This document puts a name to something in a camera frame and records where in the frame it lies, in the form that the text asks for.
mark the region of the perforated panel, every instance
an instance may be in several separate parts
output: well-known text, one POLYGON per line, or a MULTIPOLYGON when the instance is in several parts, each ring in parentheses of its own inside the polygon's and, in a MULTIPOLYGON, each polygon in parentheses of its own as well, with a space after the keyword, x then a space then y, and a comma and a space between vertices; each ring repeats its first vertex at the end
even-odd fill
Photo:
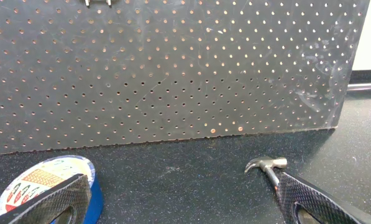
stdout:
POLYGON ((0 152, 334 127, 368 4, 0 1, 0 152))

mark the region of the hammer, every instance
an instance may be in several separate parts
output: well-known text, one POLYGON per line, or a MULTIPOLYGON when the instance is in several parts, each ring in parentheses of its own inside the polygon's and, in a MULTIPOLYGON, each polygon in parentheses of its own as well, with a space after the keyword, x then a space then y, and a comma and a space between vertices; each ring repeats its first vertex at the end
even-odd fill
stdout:
POLYGON ((286 168, 284 157, 259 157, 251 160, 245 173, 260 167, 267 173, 279 199, 287 224, 355 223, 371 224, 371 215, 334 198, 317 186, 286 172, 274 173, 273 168, 286 168))

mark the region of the tape roll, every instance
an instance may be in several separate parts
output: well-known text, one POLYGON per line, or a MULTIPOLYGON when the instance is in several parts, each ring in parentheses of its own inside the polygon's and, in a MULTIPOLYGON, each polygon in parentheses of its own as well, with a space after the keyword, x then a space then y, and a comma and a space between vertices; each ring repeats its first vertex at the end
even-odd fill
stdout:
POLYGON ((82 156, 58 156, 27 169, 15 178, 0 196, 0 215, 75 174, 87 175, 91 189, 91 200, 84 224, 96 223, 103 210, 103 194, 93 163, 82 156))

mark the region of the hammer head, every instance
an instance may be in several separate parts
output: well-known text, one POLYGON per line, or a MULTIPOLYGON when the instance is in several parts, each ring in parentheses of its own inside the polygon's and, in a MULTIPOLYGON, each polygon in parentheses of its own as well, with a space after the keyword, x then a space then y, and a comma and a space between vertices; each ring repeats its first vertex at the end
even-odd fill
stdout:
POLYGON ((259 157, 256 159, 252 159, 247 165, 246 170, 249 171, 249 169, 254 167, 260 167, 264 172, 266 172, 267 168, 285 168, 287 165, 287 159, 284 157, 278 157, 276 159, 272 159, 271 157, 265 156, 265 157, 259 157))

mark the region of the black countertop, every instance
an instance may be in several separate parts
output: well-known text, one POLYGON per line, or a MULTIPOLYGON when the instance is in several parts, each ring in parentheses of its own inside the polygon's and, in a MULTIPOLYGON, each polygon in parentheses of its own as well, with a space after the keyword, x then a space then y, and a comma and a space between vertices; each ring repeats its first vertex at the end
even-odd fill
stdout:
POLYGON ((371 94, 348 95, 336 130, 0 156, 0 195, 20 173, 76 154, 96 166, 99 223, 284 223, 267 177, 244 174, 259 156, 285 156, 288 171, 371 214, 371 94))

